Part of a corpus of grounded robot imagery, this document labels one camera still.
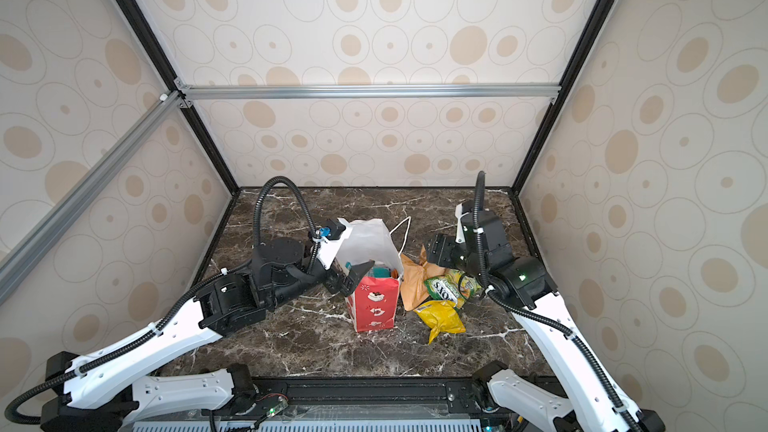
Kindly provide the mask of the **red white paper gift bag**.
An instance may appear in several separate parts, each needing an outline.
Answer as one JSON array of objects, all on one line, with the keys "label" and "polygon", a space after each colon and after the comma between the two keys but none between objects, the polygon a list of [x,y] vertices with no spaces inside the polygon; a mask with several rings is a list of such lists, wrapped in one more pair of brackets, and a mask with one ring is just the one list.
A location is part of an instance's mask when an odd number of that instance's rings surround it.
[{"label": "red white paper gift bag", "polygon": [[398,279],[366,276],[354,294],[346,297],[354,329],[358,333],[391,329],[394,327],[404,272],[401,250],[396,247],[391,230],[383,220],[342,220],[348,222],[353,230],[335,259],[339,266],[348,272],[350,265],[374,260],[375,264],[396,269],[399,274]]}]

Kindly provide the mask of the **brown snack packet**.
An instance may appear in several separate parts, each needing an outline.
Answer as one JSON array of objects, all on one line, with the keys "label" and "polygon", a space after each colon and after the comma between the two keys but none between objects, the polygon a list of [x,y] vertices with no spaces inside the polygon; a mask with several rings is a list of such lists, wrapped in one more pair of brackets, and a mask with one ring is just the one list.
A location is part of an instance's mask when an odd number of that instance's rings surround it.
[{"label": "brown snack packet", "polygon": [[425,247],[421,248],[419,258],[416,261],[404,254],[400,258],[404,268],[400,297],[404,309],[412,311],[430,297],[425,281],[443,276],[446,269],[427,261]]}]

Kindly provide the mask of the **green snack packet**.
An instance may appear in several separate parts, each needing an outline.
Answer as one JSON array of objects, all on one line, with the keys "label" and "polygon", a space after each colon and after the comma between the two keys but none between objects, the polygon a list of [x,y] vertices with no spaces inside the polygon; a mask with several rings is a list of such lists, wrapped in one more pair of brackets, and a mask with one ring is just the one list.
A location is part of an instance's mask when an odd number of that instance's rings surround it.
[{"label": "green snack packet", "polygon": [[428,278],[424,285],[434,300],[449,301],[456,309],[479,296],[482,286],[474,277],[459,270],[447,270],[442,276]]}]

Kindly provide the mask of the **yellow snack packet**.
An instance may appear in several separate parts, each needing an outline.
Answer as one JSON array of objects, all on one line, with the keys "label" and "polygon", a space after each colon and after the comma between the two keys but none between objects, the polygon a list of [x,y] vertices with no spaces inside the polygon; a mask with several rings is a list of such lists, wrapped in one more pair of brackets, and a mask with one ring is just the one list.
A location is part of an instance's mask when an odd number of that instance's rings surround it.
[{"label": "yellow snack packet", "polygon": [[414,309],[423,323],[430,328],[428,343],[431,344],[441,333],[461,334],[466,328],[450,301],[432,300]]}]

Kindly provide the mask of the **teal white snack packet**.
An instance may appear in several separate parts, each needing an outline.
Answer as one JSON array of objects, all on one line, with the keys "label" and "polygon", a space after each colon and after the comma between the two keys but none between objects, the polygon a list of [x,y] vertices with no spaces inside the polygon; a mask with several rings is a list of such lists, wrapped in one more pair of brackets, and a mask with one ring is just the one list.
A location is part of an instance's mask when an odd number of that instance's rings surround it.
[{"label": "teal white snack packet", "polygon": [[384,279],[384,278],[393,278],[398,279],[399,274],[396,269],[391,269],[389,267],[386,267],[383,264],[375,264],[367,273],[368,277],[377,278],[377,279]]}]

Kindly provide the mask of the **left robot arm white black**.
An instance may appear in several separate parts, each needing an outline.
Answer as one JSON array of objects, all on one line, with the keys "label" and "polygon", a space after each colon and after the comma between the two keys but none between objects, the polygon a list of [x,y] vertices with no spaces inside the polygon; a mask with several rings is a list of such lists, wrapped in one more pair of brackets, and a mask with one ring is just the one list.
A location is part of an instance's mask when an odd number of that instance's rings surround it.
[{"label": "left robot arm white black", "polygon": [[242,366],[170,379],[150,373],[264,320],[316,286],[351,295],[373,264],[346,270],[336,257],[360,226],[330,219],[305,242],[278,238],[258,243],[247,263],[189,290],[165,317],[143,330],[90,355],[53,358],[47,378],[57,396],[42,408],[41,429],[118,431],[185,409],[251,411],[257,389]]}]

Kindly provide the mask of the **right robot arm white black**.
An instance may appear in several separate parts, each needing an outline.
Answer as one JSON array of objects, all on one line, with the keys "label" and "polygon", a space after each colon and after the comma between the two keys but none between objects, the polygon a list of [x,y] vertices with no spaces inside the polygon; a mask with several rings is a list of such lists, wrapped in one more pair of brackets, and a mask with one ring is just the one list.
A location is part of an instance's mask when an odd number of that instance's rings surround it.
[{"label": "right robot arm white black", "polygon": [[456,208],[455,237],[436,235],[429,262],[458,270],[508,312],[554,372],[561,390],[550,392],[503,366],[478,378],[478,404],[505,408],[540,431],[662,431],[660,416],[641,408],[607,372],[575,324],[543,263],[518,257],[501,219],[464,202]]}]

